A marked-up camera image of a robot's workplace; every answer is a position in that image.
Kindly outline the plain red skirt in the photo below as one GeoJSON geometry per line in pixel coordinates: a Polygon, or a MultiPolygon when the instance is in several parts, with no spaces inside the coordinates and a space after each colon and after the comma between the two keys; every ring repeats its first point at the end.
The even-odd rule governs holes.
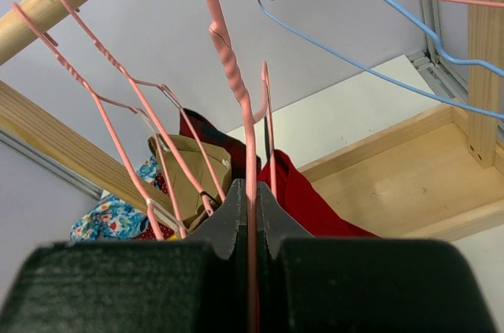
{"type": "Polygon", "coordinates": [[[310,181],[298,171],[287,154],[274,151],[275,164],[267,164],[258,181],[276,185],[280,207],[315,237],[374,238],[366,231],[339,216],[315,191],[310,181]]]}

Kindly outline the pink hanger of red skirt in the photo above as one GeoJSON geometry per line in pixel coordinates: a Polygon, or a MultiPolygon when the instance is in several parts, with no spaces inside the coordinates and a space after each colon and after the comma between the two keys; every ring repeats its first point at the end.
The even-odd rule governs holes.
{"type": "Polygon", "coordinates": [[[212,22],[209,35],[218,53],[224,73],[235,99],[240,105],[246,134],[246,259],[247,259],[247,330],[260,331],[260,294],[258,280],[258,223],[257,223],[257,153],[254,114],[249,91],[228,32],[220,0],[206,0],[212,22]]]}

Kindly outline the wooden clothes rack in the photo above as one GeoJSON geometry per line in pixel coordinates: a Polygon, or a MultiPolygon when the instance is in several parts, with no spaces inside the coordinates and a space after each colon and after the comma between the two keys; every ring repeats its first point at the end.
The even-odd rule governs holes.
{"type": "MultiPolygon", "coordinates": [[[[243,137],[209,36],[204,0],[72,0],[131,76],[167,84],[184,106],[243,137]]],[[[253,103],[269,65],[276,145],[345,219],[375,234],[454,241],[503,221],[503,176],[467,147],[447,105],[350,70],[273,23],[256,0],[220,0],[253,103]]],[[[59,0],[1,0],[1,127],[92,183],[144,206],[92,98],[132,162],[150,133],[131,84],[59,0]]],[[[144,95],[166,131],[176,108],[144,95]]]]}

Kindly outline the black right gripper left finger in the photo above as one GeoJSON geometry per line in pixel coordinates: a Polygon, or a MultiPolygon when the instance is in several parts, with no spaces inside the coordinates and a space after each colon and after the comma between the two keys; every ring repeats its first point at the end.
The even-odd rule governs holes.
{"type": "Polygon", "coordinates": [[[53,242],[23,263],[4,332],[244,332],[244,182],[180,241],[53,242]]]}

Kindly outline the blue floral skirt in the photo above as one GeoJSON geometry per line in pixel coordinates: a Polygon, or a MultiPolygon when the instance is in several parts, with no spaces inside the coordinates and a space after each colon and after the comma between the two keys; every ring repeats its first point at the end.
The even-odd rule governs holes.
{"type": "Polygon", "coordinates": [[[148,216],[109,192],[70,229],[73,241],[156,239],[148,216]]]}

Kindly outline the red plaid skirt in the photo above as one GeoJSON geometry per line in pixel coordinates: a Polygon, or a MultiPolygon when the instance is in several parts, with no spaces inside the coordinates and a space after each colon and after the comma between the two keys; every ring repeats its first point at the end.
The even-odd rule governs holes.
{"type": "Polygon", "coordinates": [[[201,114],[185,109],[188,120],[204,143],[224,148],[231,156],[232,181],[246,178],[246,144],[221,131],[201,114]]]}

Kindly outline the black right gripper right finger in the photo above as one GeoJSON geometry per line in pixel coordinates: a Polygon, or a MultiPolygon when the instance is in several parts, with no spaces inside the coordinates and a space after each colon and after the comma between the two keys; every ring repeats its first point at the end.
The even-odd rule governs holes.
{"type": "Polygon", "coordinates": [[[313,237],[258,186],[263,332],[494,332],[469,263],[432,239],[313,237]]]}

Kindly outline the pink hanger of plaid skirt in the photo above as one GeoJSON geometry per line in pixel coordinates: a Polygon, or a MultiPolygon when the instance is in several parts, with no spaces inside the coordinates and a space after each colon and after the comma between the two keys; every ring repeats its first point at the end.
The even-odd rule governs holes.
{"type": "MultiPolygon", "coordinates": [[[[154,109],[151,107],[149,101],[146,99],[144,93],[141,91],[139,86],[148,86],[148,87],[154,87],[154,88],[158,89],[166,98],[168,98],[169,101],[172,102],[172,104],[180,111],[180,113],[182,113],[183,118],[186,121],[186,123],[191,128],[193,128],[193,126],[191,125],[191,122],[188,120],[188,117],[183,110],[183,106],[177,100],[176,96],[164,84],[144,82],[142,80],[138,80],[138,79],[133,78],[131,76],[131,74],[128,72],[128,70],[112,55],[110,50],[108,50],[106,48],[106,46],[99,40],[98,36],[80,18],[79,13],[78,13],[79,8],[72,7],[72,5],[70,4],[70,2],[68,0],[59,0],[59,1],[66,8],[69,15],[76,21],[76,23],[83,29],[83,31],[91,39],[91,41],[93,42],[96,49],[101,54],[103,54],[103,56],[107,59],[107,61],[128,80],[128,82],[131,84],[131,86],[133,88],[133,91],[137,94],[144,109],[146,110],[146,115],[148,116],[148,118],[146,119],[146,123],[149,123],[149,124],[152,123],[155,126],[155,129],[152,129],[152,131],[153,131],[154,141],[157,143],[156,149],[159,153],[158,156],[160,157],[160,160],[161,160],[161,167],[162,167],[162,171],[163,171],[163,174],[165,177],[165,182],[167,183],[167,186],[172,187],[172,183],[171,183],[171,179],[169,178],[169,171],[168,171],[166,164],[165,164],[165,158],[164,158],[163,150],[161,148],[161,143],[159,142],[159,136],[161,136],[163,138],[164,143],[170,149],[170,153],[173,155],[177,164],[180,166],[183,174],[188,178],[191,185],[198,192],[199,197],[202,199],[202,204],[204,206],[204,210],[205,210],[207,217],[212,216],[213,213],[215,212],[213,209],[212,202],[211,202],[212,199],[206,193],[206,190],[203,188],[202,183],[196,178],[196,176],[193,174],[193,172],[189,168],[188,163],[186,162],[186,160],[183,158],[181,152],[176,147],[171,136],[169,136],[169,134],[166,132],[163,124],[159,120],[157,114],[154,112],[154,109]]],[[[201,140],[195,134],[195,132],[193,132],[193,136],[194,136],[196,145],[199,148],[199,152],[201,153],[202,158],[203,158],[204,162],[206,163],[206,167],[208,168],[209,175],[214,183],[214,186],[216,187],[217,192],[220,193],[220,196],[222,197],[223,190],[221,188],[221,185],[218,182],[217,175],[216,175],[216,173],[213,169],[213,166],[209,160],[208,154],[205,151],[205,147],[202,145],[201,140]]],[[[192,233],[194,231],[194,229],[196,229],[196,227],[193,228],[193,231],[188,231],[188,229],[190,229],[190,228],[186,228],[183,220],[181,219],[180,209],[177,204],[178,201],[176,200],[175,192],[172,191],[172,189],[170,189],[169,197],[172,201],[172,207],[174,209],[179,235],[182,239],[185,239],[187,237],[187,234],[192,233]]]]}

